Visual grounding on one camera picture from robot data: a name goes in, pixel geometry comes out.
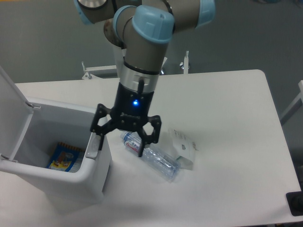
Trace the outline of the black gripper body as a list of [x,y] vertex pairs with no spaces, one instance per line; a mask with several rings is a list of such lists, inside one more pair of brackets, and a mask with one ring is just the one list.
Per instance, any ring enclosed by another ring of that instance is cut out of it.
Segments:
[[110,112],[116,128],[123,131],[137,131],[142,128],[148,122],[148,111],[153,94],[153,92],[138,93],[120,83]]

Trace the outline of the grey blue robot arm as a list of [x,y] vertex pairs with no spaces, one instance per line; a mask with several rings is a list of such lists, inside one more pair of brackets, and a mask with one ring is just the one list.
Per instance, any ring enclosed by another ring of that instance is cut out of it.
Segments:
[[154,90],[172,36],[211,22],[213,0],[76,0],[85,24],[112,20],[112,33],[126,49],[112,108],[97,106],[90,130],[101,139],[115,129],[138,133],[138,156],[159,140],[161,119],[149,116]]

